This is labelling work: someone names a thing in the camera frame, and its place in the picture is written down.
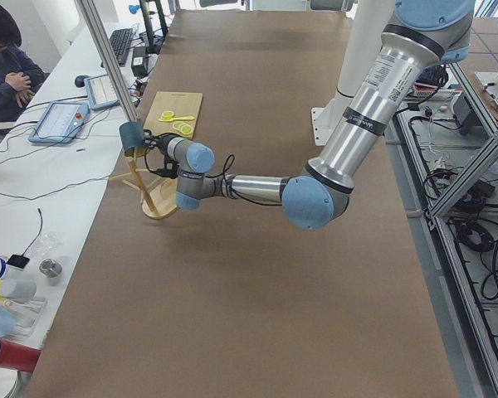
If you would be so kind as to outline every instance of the white desk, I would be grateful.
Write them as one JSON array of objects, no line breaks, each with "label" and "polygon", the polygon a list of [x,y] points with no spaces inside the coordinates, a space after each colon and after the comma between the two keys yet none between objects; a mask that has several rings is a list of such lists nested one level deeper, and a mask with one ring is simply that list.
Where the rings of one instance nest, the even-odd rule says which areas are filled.
[{"label": "white desk", "polygon": [[[122,27],[107,24],[107,32]],[[134,81],[130,69],[131,56],[122,67],[124,79],[131,86]],[[77,75],[102,75],[100,57],[90,33],[85,28],[76,38],[70,50],[63,56],[55,70],[46,80],[31,105],[51,100],[85,95],[84,88],[76,88]],[[46,105],[34,106],[18,120],[18,124],[38,120]],[[12,159],[0,164],[0,192],[14,196],[38,197],[68,184],[83,182],[91,178],[102,178],[112,173],[120,155],[121,142],[118,127],[126,121],[121,107],[91,112],[89,119],[102,122],[86,123],[78,138],[64,146],[41,147],[28,142],[31,129],[8,140],[9,149],[0,153],[0,162],[16,156],[40,151],[24,158]],[[20,126],[8,135],[19,134],[28,126]],[[7,138],[0,144],[0,150],[7,147]],[[42,211],[43,228],[41,237],[27,252],[31,258],[21,271],[8,266],[5,278],[30,279],[37,283],[37,296],[47,299],[47,305],[36,327],[29,337],[6,337],[30,347],[42,347],[47,331],[65,293],[76,261],[85,243],[86,236],[100,204],[107,185],[106,180],[88,182],[71,187],[34,201],[14,199],[0,195],[0,255],[21,254],[36,236],[40,221],[37,208]],[[45,258],[53,258],[63,267],[58,284],[52,286],[46,276],[38,270]]]}]

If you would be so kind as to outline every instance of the tablet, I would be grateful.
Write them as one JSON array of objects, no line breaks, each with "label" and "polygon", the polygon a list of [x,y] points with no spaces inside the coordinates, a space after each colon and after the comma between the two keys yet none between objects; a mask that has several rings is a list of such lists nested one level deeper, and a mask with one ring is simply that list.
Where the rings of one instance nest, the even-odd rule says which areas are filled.
[{"label": "tablet", "polygon": [[118,104],[113,84],[108,75],[85,78],[86,95],[92,110],[108,108]]},{"label": "tablet", "polygon": [[28,140],[32,143],[69,143],[80,132],[89,105],[85,102],[51,102]]}]

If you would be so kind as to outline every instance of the wooden round base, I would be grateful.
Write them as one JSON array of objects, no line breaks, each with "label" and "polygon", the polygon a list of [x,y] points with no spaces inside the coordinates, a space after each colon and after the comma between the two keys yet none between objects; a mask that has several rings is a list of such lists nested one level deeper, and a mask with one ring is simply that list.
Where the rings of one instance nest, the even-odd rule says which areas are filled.
[{"label": "wooden round base", "polygon": [[174,213],[178,208],[175,205],[175,190],[177,188],[177,180],[166,179],[158,186],[153,188],[149,195],[157,208],[152,211],[146,201],[142,203],[142,211],[149,218],[160,220]]}]

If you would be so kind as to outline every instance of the red cup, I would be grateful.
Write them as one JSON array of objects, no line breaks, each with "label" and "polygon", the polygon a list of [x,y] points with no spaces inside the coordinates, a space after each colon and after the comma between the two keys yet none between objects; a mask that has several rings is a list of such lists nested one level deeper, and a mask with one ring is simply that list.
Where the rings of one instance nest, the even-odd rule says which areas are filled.
[{"label": "red cup", "polygon": [[33,373],[41,351],[0,338],[0,367]]}]

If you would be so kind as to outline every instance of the robotic arm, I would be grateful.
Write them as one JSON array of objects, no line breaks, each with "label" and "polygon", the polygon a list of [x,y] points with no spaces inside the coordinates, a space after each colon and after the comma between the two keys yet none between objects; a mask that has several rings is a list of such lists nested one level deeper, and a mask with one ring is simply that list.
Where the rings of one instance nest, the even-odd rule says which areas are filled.
[{"label": "robotic arm", "polygon": [[281,203],[288,218],[301,228],[325,226],[346,210],[356,170],[415,79],[429,66],[466,57],[473,11],[473,0],[396,1],[370,72],[321,154],[308,160],[298,177],[225,172],[207,177],[214,164],[211,149],[176,134],[146,138],[175,167],[177,205],[192,210],[207,197],[242,197]]}]

